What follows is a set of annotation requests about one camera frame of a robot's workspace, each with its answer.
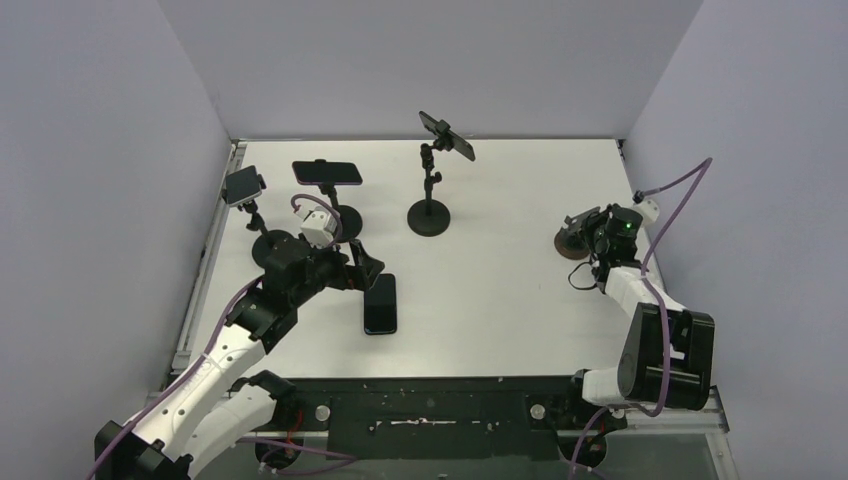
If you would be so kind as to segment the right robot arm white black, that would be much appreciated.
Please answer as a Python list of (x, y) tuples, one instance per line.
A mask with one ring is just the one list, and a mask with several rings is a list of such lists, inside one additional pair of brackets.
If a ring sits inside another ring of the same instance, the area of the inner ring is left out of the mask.
[(630, 319), (618, 363), (577, 372), (576, 391), (563, 398), (563, 416), (574, 426), (590, 425), (602, 407), (652, 404), (697, 411), (708, 401), (714, 319), (669, 297), (637, 257), (640, 229), (658, 216), (652, 200), (597, 206), (566, 217), (555, 236), (559, 254), (588, 264), (594, 289)]

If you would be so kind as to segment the black smartphone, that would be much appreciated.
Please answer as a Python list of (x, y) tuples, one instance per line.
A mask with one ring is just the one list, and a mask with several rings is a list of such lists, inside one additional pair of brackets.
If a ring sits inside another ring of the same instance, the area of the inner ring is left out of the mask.
[(391, 335), (397, 331), (396, 286), (396, 277), (383, 273), (364, 293), (363, 330), (366, 335)]
[(476, 160), (476, 153), (473, 146), (455, 133), (448, 122), (445, 120), (436, 120), (423, 110), (419, 111), (418, 115), (423, 127), (435, 137), (433, 142), (435, 149), (440, 151), (455, 150), (469, 161)]

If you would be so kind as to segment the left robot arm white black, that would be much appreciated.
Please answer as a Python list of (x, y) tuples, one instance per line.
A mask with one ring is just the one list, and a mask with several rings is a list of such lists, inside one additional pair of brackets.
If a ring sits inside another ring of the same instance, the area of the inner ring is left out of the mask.
[(351, 252), (287, 238), (264, 272), (229, 301), (199, 357), (155, 400), (95, 437), (91, 479), (193, 479), (254, 429), (295, 419), (292, 385), (270, 371), (244, 374), (297, 324), (299, 308), (327, 288), (368, 291), (385, 264), (353, 239)]

